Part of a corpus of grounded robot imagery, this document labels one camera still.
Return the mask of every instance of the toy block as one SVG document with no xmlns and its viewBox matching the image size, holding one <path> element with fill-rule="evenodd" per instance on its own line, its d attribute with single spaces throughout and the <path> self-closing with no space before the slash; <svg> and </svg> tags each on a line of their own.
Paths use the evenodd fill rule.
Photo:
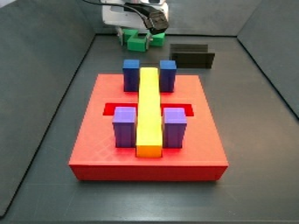
<svg viewBox="0 0 299 224">
<path fill-rule="evenodd" d="M 186 127 L 184 108 L 165 108 L 162 110 L 162 147 L 180 149 Z"/>
<path fill-rule="evenodd" d="M 137 30 L 122 29 L 122 33 L 124 33 L 124 42 L 126 43 L 126 41 L 129 40 L 129 38 L 132 36 L 136 36 L 137 35 Z"/>
<path fill-rule="evenodd" d="M 136 108 L 116 107 L 113 130 L 117 148 L 136 147 Z"/>
<path fill-rule="evenodd" d="M 149 46 L 162 46 L 162 45 L 164 45 L 164 33 L 153 35 Z"/>
<path fill-rule="evenodd" d="M 170 93 L 173 91 L 176 74 L 176 65 L 173 60 L 160 61 L 160 92 Z"/>
<path fill-rule="evenodd" d="M 140 70 L 140 61 L 137 59 L 125 59 L 122 65 L 125 92 L 137 92 L 138 70 Z"/>
<path fill-rule="evenodd" d="M 148 34 L 144 37 L 140 37 L 137 34 L 130 36 L 130 38 L 126 41 L 126 50 L 134 51 L 134 52 L 145 52 L 146 38 L 148 38 Z"/>
<path fill-rule="evenodd" d="M 140 68 L 137 97 L 136 156 L 158 158 L 162 155 L 162 119 L 157 68 Z"/>
</svg>

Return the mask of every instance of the red block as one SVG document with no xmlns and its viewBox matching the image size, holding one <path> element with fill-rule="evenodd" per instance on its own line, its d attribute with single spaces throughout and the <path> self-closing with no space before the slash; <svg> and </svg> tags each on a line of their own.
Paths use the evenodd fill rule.
<svg viewBox="0 0 299 224">
<path fill-rule="evenodd" d="M 112 112 L 106 103 L 136 105 L 137 93 L 124 92 L 122 75 L 97 77 L 74 143 L 69 168 L 78 180 L 217 180 L 228 168 L 220 137 L 197 76 L 177 75 L 173 93 L 161 104 L 190 105 L 181 149 L 162 149 L 161 158 L 136 157 L 136 150 L 116 148 Z"/>
</svg>

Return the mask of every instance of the gray floor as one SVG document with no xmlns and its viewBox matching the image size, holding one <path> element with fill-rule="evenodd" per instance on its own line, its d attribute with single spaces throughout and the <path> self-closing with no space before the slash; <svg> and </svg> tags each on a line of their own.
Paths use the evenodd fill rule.
<svg viewBox="0 0 299 224">
<path fill-rule="evenodd" d="M 209 44 L 200 75 L 229 168 L 217 183 L 80 183 L 66 166 L 97 73 L 153 66 L 169 43 Z M 2 221 L 299 221 L 299 125 L 235 38 L 168 37 L 128 52 L 97 36 Z"/>
</svg>

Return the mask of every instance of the yellow block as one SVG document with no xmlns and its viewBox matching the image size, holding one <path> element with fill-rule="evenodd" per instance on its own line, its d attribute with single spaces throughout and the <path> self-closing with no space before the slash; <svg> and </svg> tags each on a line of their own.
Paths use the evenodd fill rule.
<svg viewBox="0 0 299 224">
<path fill-rule="evenodd" d="M 138 158 L 158 158 L 162 156 L 160 102 L 157 68 L 141 67 L 136 120 L 136 156 Z"/>
</svg>

